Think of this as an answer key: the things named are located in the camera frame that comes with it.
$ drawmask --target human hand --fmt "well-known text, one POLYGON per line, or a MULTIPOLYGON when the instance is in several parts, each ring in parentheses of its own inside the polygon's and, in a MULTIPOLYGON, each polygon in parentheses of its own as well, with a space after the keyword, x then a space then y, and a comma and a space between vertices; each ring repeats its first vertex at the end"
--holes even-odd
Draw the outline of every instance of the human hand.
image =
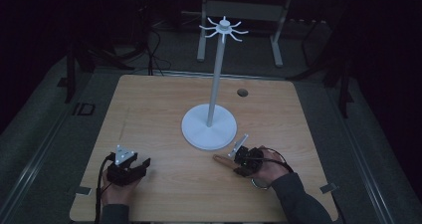
MULTIPOLYGON (((273 159, 279 162, 284 162, 277 153, 267 150, 266 147, 260 146, 259 149, 263 151, 264 158, 273 159)), ((264 181, 266 184, 271 185, 271 183, 274 180, 288 173, 289 171, 285 167, 275 162, 264 161, 260 170, 254 173, 251 177, 258 178, 264 181)))
POLYGON ((103 206, 109 204, 123 204, 128 206, 130 203, 130 197, 134 189, 136 188, 137 184, 140 182, 139 178, 136 181, 126 185, 126 186, 118 186, 115 184, 110 183, 106 178, 107 171, 103 172, 103 184, 102 187, 102 203, 103 206))

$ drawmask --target sleeve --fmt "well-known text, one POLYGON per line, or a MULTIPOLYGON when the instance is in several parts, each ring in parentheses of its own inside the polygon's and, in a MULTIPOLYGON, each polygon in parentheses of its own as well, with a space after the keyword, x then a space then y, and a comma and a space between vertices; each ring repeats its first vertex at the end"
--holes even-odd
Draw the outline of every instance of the sleeve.
POLYGON ((279 177, 273 181, 272 187, 277 193, 289 223, 332 223, 323 206, 305 193, 297 173, 293 172, 279 177))
POLYGON ((109 204, 103 207, 102 224, 128 224, 129 207, 122 204, 109 204))

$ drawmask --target table top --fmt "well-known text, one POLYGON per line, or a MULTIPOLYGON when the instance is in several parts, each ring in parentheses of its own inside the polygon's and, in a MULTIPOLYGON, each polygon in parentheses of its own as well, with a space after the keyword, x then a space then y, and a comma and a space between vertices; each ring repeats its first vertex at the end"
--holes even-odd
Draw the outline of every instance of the table top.
MULTIPOLYGON (((212 79, 122 76, 85 171, 81 186, 91 195, 77 195, 70 216, 95 217, 95 188, 101 164, 120 144, 138 152, 141 164, 151 158, 137 186, 130 220, 156 222, 280 222, 286 216, 274 190, 260 190, 248 178, 215 162, 233 144, 206 151, 184 138, 181 121, 193 107, 208 104, 212 79)), ((318 200, 332 220, 337 212, 295 87, 290 82, 221 79, 217 105, 236 119, 235 140, 249 135, 245 146, 264 145, 280 152, 299 174, 306 192, 318 200), (246 97, 237 94, 248 91, 246 97)))

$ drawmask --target dark background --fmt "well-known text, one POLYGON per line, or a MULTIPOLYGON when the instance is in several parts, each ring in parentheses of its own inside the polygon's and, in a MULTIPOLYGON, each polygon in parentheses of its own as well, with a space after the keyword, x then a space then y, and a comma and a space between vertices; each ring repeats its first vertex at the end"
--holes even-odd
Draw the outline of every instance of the dark background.
MULTIPOLYGON (((422 199, 417 161, 422 154, 421 1, 352 0, 338 25, 353 57, 352 75, 419 199, 422 199)), ((151 0, 149 4, 177 24, 180 9, 200 11, 200 2, 151 0)), ((310 0, 295 0, 289 16, 310 12, 307 4, 310 0)), ((131 17, 136 5, 134 0, 0 0, 0 130, 19 111, 47 71, 66 55, 71 27, 80 26, 82 34, 105 47, 110 45, 109 37, 130 42, 142 39, 132 36, 139 34, 133 30, 131 17), (105 13, 104 6, 129 11, 117 18, 127 19, 127 27, 114 29, 110 21, 115 19, 110 17, 119 13, 105 13), (76 11, 84 11, 84 16, 76 16, 76 11), (75 16, 77 25, 72 19, 75 16)))

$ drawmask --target round base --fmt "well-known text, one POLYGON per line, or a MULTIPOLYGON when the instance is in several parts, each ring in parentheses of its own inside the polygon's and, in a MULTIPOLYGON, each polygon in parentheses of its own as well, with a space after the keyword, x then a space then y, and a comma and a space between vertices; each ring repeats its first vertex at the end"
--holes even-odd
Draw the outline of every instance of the round base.
POLYGON ((205 150, 215 150, 228 145, 236 135, 237 125, 233 115, 215 106, 212 125, 207 126, 209 104, 199 105, 186 113, 182 132, 190 144, 205 150))

